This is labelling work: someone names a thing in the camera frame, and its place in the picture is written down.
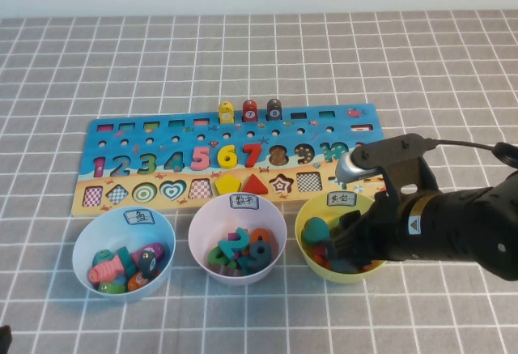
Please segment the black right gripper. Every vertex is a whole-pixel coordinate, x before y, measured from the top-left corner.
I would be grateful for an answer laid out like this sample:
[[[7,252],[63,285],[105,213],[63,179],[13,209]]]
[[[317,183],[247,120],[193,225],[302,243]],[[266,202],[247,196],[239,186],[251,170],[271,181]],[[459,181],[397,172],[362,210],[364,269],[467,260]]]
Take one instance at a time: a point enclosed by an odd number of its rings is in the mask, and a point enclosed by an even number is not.
[[[367,213],[348,211],[338,219],[342,231],[359,228],[355,244],[345,240],[325,240],[328,260],[364,263],[367,260],[404,261],[409,257],[405,248],[405,204],[385,192],[375,194]]]

